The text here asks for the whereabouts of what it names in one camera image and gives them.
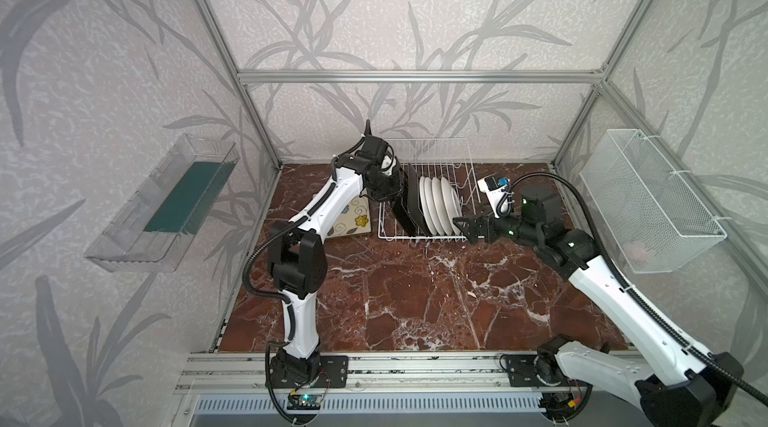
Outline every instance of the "marble surface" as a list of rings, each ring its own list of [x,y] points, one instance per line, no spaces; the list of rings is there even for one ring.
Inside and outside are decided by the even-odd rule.
[[[494,172],[516,178],[546,168],[475,165],[478,178]],[[286,166],[265,229],[303,208],[328,176],[326,165]],[[377,217],[376,206],[372,214]],[[531,249],[507,240],[474,246],[389,242],[374,229],[370,236],[328,240],[325,248],[329,269],[317,310],[325,351],[535,349],[557,333],[592,347],[624,347],[619,330],[598,307]],[[256,262],[252,280],[257,288],[274,289],[265,265],[266,257]],[[280,305],[241,289],[220,350],[258,352],[267,338],[282,336]]]

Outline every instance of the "metal extrusion bar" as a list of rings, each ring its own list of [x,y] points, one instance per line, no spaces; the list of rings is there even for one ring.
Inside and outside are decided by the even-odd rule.
[[[621,58],[624,57],[624,54],[627,52],[627,49],[632,43],[632,40],[637,36],[640,27],[648,17],[650,8],[656,3],[656,1],[657,0],[638,0],[637,4],[635,4],[635,7],[629,16],[627,23],[624,25],[624,28],[621,29],[619,38],[617,39],[613,48],[610,50],[608,58],[603,64],[601,78],[596,83],[600,84],[602,81],[608,80],[610,78],[610,74],[618,66]],[[590,93],[590,96],[595,93],[595,90],[596,89],[593,89],[593,91]],[[577,134],[581,131],[584,123],[589,119],[589,114],[591,113],[593,106],[593,98],[592,102],[585,102],[582,104],[581,110],[576,115],[573,124],[571,124],[571,127],[568,129],[568,133],[565,134],[565,138],[563,139],[562,144],[560,144],[560,148],[555,153],[554,160],[552,161],[555,167],[557,167],[562,162],[565,153],[569,148],[571,148],[571,144],[573,144]]]
[[[657,133],[648,124],[645,118],[638,114],[628,99],[616,88],[616,86],[611,82],[604,82],[600,86],[599,91],[631,127],[640,129],[645,134],[653,136],[650,140],[659,148],[659,151],[667,158],[675,169],[682,171],[680,173],[681,177],[683,177],[688,185],[690,185],[690,188],[696,193],[696,196],[704,202],[706,208],[716,216],[722,217],[720,219],[720,224],[728,234],[727,239],[724,240],[726,249],[728,249],[731,257],[735,259],[736,263],[744,271],[744,274],[754,282],[754,286],[758,287],[762,294],[768,298],[768,265],[766,265],[763,257],[749,238],[733,220],[728,218],[727,213],[723,211],[720,205],[712,198],[709,192],[707,192],[704,185],[699,182],[695,175],[688,171],[685,163],[677,157],[677,154],[669,148],[666,142],[657,136]]]
[[[597,71],[388,71],[388,70],[243,70],[237,73],[244,84],[286,83],[398,83],[466,82],[491,84],[594,84]]]
[[[280,176],[283,174],[283,167],[280,167],[280,169],[275,174],[275,178],[270,182],[270,189],[266,194],[267,199],[271,199],[275,195],[275,191],[277,190],[277,183],[280,182]],[[261,208],[261,211],[259,212],[258,221],[255,222],[254,228],[251,231],[251,233],[248,234],[248,242],[246,245],[254,246],[256,245],[256,240],[259,238],[259,234],[261,233],[261,230],[264,228],[264,222],[266,222],[266,215],[269,213],[270,206],[268,204],[264,204]],[[240,288],[240,283],[242,282],[240,278],[240,273],[243,272],[243,269],[245,269],[245,262],[248,259],[248,255],[250,251],[246,251],[246,255],[243,256],[242,259],[240,259],[240,263],[237,266],[237,270],[235,272],[238,273],[238,275],[234,276],[232,279],[232,282],[230,284],[229,289],[227,290],[227,307],[225,310],[223,310],[216,321],[216,325],[219,326],[219,328],[214,333],[214,338],[210,341],[210,347],[208,349],[209,353],[216,352],[219,348],[219,342],[221,337],[224,335],[224,332],[222,331],[222,328],[224,327],[224,322],[228,321],[230,316],[232,315],[232,310],[235,307],[235,302],[237,301],[237,292]]]
[[[536,356],[532,351],[506,352]],[[637,350],[614,351],[623,359],[642,362]],[[404,392],[562,392],[566,386],[510,387],[501,369],[501,353],[351,352],[347,383],[340,393]],[[177,382],[177,394],[264,393],[264,356],[256,353],[194,354]]]
[[[224,64],[224,70],[226,71],[226,75],[232,83],[235,96],[245,107],[246,114],[248,115],[251,124],[254,125],[256,134],[259,135],[259,139],[264,143],[267,153],[270,155],[272,164],[276,168],[279,167],[280,158],[277,157],[277,152],[275,151],[274,145],[272,144],[269,135],[266,134],[266,129],[264,128],[264,124],[262,124],[261,119],[259,118],[259,113],[256,111],[256,106],[254,105],[253,99],[251,99],[250,94],[245,90],[245,87],[237,78],[237,67],[234,63],[234,58],[226,45],[224,35],[221,33],[221,30],[216,23],[213,11],[208,5],[207,0],[192,1],[195,9],[197,9],[197,13],[203,20],[203,24],[205,24],[208,35],[214,43],[214,47],[216,48],[216,52],[219,54],[219,58],[221,59],[222,64]]]
[[[552,161],[552,164],[557,167],[565,157],[565,154],[568,153],[568,148],[571,147],[571,144],[573,144],[574,139],[576,136],[578,136],[578,133],[581,131],[581,127],[584,126],[584,123],[589,119],[589,116],[592,113],[592,108],[594,107],[595,103],[598,101],[598,97],[600,96],[600,93],[598,92],[599,84],[593,84],[592,88],[589,91],[589,94],[584,99],[584,102],[581,104],[581,107],[579,108],[578,114],[574,118],[573,122],[571,123],[571,127],[568,128],[567,134],[565,134],[565,138],[563,138],[563,141],[560,143],[560,147],[558,147],[558,151],[554,153],[554,160]]]
[[[616,44],[610,50],[610,54],[608,54],[608,59],[604,66],[603,79],[610,79],[610,74],[616,67],[618,67],[621,58],[627,53],[632,41],[637,37],[638,31],[645,23],[645,19],[648,18],[648,12],[650,12],[650,9],[656,2],[657,0],[638,0],[634,10],[630,14],[629,20],[627,20],[627,23],[621,30],[621,34],[619,35]]]

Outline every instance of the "ventilation grille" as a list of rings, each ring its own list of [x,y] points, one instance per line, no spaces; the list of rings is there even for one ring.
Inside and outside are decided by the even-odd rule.
[[[283,408],[287,399],[281,396]],[[541,393],[331,393],[321,412],[335,414],[383,413],[531,413]],[[267,394],[204,394],[195,414],[272,414]]]

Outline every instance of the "mesh basket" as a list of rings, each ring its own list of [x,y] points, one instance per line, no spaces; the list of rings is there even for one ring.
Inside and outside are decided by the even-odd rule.
[[[636,273],[671,272],[726,234],[638,129],[608,129],[581,178]]]

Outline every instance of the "wallpaper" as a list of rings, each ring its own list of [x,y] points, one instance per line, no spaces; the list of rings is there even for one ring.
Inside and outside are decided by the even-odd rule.
[[[659,0],[611,79],[768,259],[768,0]],[[768,303],[725,256],[659,277],[675,309],[704,319],[768,391]],[[765,408],[740,393],[723,425],[762,425]]]
[[[768,0],[660,0],[612,81],[768,262]]]
[[[636,0],[210,0],[240,68],[599,68]]]
[[[255,88],[251,97],[285,161],[330,160],[360,139],[366,119],[371,119],[373,133],[384,138],[467,138],[476,162],[549,161],[588,88],[282,84]],[[443,98],[448,99],[445,109]]]
[[[190,0],[0,2],[0,424],[157,425],[274,170]],[[241,159],[174,273],[84,259],[178,136]]]
[[[240,69],[595,69],[637,0],[209,0]],[[367,118],[551,159],[587,86],[251,85],[282,158],[325,161]]]

